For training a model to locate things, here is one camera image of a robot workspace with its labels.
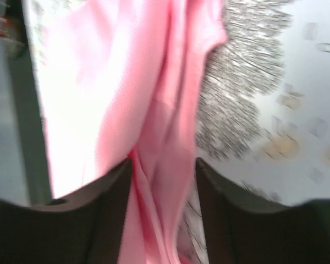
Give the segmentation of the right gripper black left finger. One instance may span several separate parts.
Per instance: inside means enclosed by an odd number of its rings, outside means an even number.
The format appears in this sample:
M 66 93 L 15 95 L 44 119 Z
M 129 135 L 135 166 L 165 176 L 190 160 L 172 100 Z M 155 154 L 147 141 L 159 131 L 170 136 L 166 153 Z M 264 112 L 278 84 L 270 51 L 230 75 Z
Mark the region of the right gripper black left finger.
M 132 162 L 47 205 L 0 200 L 0 263 L 117 263 Z

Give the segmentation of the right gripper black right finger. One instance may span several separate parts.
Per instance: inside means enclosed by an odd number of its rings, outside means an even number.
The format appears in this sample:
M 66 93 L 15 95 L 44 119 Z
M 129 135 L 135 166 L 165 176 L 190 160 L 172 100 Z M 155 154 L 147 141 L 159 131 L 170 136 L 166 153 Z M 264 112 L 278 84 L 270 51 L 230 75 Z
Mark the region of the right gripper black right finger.
M 268 201 L 195 165 L 210 263 L 330 263 L 330 199 Z

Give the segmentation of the pink t shirt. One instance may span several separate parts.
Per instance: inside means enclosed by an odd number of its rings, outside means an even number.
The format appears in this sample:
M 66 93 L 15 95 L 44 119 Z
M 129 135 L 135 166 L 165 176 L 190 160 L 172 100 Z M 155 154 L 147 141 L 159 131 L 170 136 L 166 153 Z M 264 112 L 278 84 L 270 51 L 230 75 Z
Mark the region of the pink t shirt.
M 120 263 L 188 263 L 177 234 L 221 1 L 86 1 L 45 35 L 41 102 L 52 194 L 133 161 Z

